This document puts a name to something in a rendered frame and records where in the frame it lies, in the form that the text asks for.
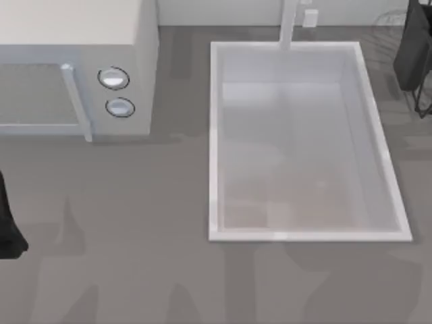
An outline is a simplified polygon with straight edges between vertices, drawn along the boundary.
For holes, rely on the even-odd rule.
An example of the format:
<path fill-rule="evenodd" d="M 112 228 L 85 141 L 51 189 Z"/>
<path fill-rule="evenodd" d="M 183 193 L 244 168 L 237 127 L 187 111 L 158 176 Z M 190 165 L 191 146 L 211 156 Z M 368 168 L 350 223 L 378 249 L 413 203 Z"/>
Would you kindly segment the white sink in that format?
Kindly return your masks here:
<path fill-rule="evenodd" d="M 210 241 L 413 240 L 358 42 L 210 48 Z"/>

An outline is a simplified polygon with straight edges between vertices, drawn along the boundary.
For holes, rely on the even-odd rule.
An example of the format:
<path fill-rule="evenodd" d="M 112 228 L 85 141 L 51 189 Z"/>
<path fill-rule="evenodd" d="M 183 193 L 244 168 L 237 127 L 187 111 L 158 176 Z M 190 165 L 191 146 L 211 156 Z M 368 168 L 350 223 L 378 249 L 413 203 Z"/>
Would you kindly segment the pale microwave oven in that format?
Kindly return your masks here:
<path fill-rule="evenodd" d="M 145 137 L 159 54 L 156 0 L 0 0 L 0 136 L 83 136 L 60 65 L 73 65 L 92 141 Z M 103 87 L 97 74 L 125 70 L 129 85 Z M 116 118 L 106 101 L 129 99 Z"/>

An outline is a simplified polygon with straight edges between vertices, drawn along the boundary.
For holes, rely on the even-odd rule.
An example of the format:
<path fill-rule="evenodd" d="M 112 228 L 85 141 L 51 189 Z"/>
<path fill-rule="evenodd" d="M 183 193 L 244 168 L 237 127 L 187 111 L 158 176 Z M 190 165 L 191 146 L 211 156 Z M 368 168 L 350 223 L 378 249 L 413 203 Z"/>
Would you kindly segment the round microwave knob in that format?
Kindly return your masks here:
<path fill-rule="evenodd" d="M 128 73 L 120 67 L 111 66 L 98 71 L 97 79 L 99 83 L 109 90 L 121 90 L 130 83 Z"/>
<path fill-rule="evenodd" d="M 118 97 L 106 101 L 105 110 L 113 117 L 128 118 L 135 113 L 136 108 L 129 99 Z"/>

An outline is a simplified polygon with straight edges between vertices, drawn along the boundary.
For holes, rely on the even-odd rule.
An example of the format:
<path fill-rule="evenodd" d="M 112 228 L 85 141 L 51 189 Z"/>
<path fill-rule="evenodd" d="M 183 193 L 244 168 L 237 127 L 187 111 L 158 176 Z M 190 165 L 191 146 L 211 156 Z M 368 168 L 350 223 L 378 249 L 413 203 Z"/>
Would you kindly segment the tall white tap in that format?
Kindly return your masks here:
<path fill-rule="evenodd" d="M 281 26 L 279 31 L 279 48 L 288 51 L 291 47 L 298 4 L 300 0 L 283 0 Z"/>

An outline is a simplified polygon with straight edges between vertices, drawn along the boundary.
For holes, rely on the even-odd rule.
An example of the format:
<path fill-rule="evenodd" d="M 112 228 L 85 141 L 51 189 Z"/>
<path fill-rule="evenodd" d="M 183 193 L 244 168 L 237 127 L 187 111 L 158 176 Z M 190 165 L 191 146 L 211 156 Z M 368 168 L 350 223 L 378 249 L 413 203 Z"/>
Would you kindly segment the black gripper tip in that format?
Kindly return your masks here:
<path fill-rule="evenodd" d="M 11 213 L 3 173 L 0 171 L 0 260 L 18 259 L 29 249 Z"/>

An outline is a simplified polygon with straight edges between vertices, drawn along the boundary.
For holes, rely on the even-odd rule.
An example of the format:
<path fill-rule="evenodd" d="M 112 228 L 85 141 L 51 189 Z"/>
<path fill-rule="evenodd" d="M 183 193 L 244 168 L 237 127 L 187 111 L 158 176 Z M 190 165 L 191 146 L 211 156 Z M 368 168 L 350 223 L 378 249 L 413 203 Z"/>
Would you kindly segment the white wall socket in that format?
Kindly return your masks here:
<path fill-rule="evenodd" d="M 318 24 L 319 11 L 317 9 L 306 9 L 304 11 L 303 28 L 315 28 Z"/>

